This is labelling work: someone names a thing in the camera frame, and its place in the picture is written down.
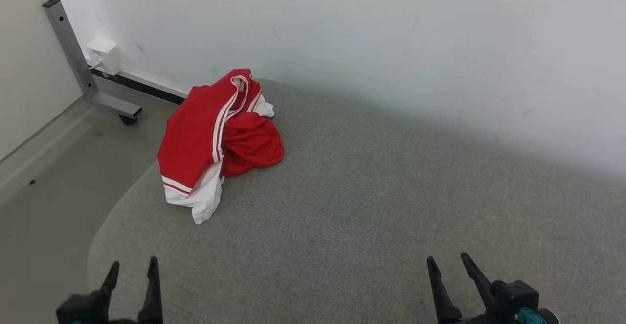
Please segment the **white trim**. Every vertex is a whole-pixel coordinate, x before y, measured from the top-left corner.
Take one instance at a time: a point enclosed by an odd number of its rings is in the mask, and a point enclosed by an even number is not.
[[[246,77],[244,77],[244,76],[234,76],[234,77],[232,77],[230,79],[230,82],[233,83],[233,85],[237,87],[237,95],[239,95],[239,86],[237,86],[235,84],[235,82],[233,82],[233,79],[235,79],[235,78],[243,79],[243,81],[246,82],[246,89],[244,90],[244,92],[246,92],[246,94],[244,95],[244,99],[241,101],[241,106],[239,106],[239,108],[237,108],[235,110],[230,110],[228,112],[228,116],[226,117],[226,120],[230,119],[231,117],[236,115],[237,112],[241,111],[242,108],[244,108],[244,105],[246,104],[246,99],[248,99],[248,92],[250,90],[250,84],[248,83],[248,79],[246,79]]]
[[[257,94],[257,97],[254,98],[252,102],[250,102],[250,106],[248,106],[248,112],[252,112],[252,110],[254,110],[254,108],[257,106],[257,103],[259,103],[260,97],[261,97],[261,90],[259,90],[259,94]]]
[[[170,187],[170,186],[168,186],[168,185],[165,185],[165,184],[163,185],[163,188],[165,188],[165,189],[169,189],[170,191],[172,191],[172,192],[176,192],[176,193],[178,193],[179,195],[183,195],[184,197],[189,197],[189,195],[191,194],[191,193],[183,193],[183,192],[181,192],[181,191],[177,190],[176,188],[172,188],[172,187]]]
[[[189,187],[187,187],[187,186],[185,186],[185,185],[183,185],[183,184],[181,184],[179,182],[176,182],[176,181],[174,181],[172,179],[169,179],[169,178],[167,178],[167,177],[165,177],[163,175],[161,176],[161,178],[163,179],[163,182],[165,182],[168,185],[172,185],[172,186],[175,186],[176,188],[180,188],[181,190],[184,190],[185,192],[191,192],[192,191],[191,188],[189,188]]]
[[[226,103],[226,105],[222,106],[222,109],[220,110],[220,112],[217,114],[217,120],[215,121],[215,125],[213,126],[213,145],[212,145],[212,156],[213,156],[213,163],[216,163],[217,160],[220,158],[220,154],[222,152],[221,147],[220,147],[220,136],[218,134],[222,134],[222,127],[224,127],[224,124],[226,123],[226,113],[228,112],[228,108],[230,108],[230,105],[233,105],[233,103],[235,102],[235,100],[237,99],[237,92],[235,92],[235,95],[233,95],[233,97],[228,101],[228,103]]]

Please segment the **gray fabric surface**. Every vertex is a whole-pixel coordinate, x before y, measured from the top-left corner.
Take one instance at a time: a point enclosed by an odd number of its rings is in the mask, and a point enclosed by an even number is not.
[[[465,316],[483,310],[460,253],[522,279],[564,323],[626,321],[626,192],[360,105],[263,81],[285,158],[226,179],[195,226],[155,163],[89,253],[112,317],[143,303],[159,258],[167,323],[434,323],[433,255]]]

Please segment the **metal bracket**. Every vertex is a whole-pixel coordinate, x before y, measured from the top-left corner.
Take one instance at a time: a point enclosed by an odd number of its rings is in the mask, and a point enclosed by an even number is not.
[[[69,19],[67,19],[61,0],[50,0],[42,6],[54,29],[56,38],[61,43],[63,52],[65,52],[65,56],[69,61],[69,66],[72,68],[85,98],[94,105],[113,110],[121,116],[136,118],[142,110],[141,106],[103,94],[98,90],[98,86],[93,80],[93,74],[89,70],[89,65],[87,65],[85,57],[83,57],[83,52],[78,44],[74,30],[69,23]]]

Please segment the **electrical outlet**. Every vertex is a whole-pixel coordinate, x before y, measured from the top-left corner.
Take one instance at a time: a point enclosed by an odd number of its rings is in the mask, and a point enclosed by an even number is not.
[[[87,50],[89,51],[92,65],[96,65],[98,61],[102,62],[102,65],[96,67],[97,70],[112,76],[121,71],[121,56],[119,55],[117,45],[114,43],[107,39],[98,38],[87,44]]]

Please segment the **red garment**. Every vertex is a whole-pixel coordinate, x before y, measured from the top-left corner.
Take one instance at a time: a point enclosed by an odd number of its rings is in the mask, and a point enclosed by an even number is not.
[[[224,125],[239,112],[252,112],[260,85],[249,69],[232,70],[210,86],[195,86],[167,120],[158,152],[163,185],[189,195],[207,166],[221,161]]]
[[[223,176],[245,174],[256,167],[269,167],[282,160],[285,150],[272,121],[256,112],[243,112],[224,126]]]

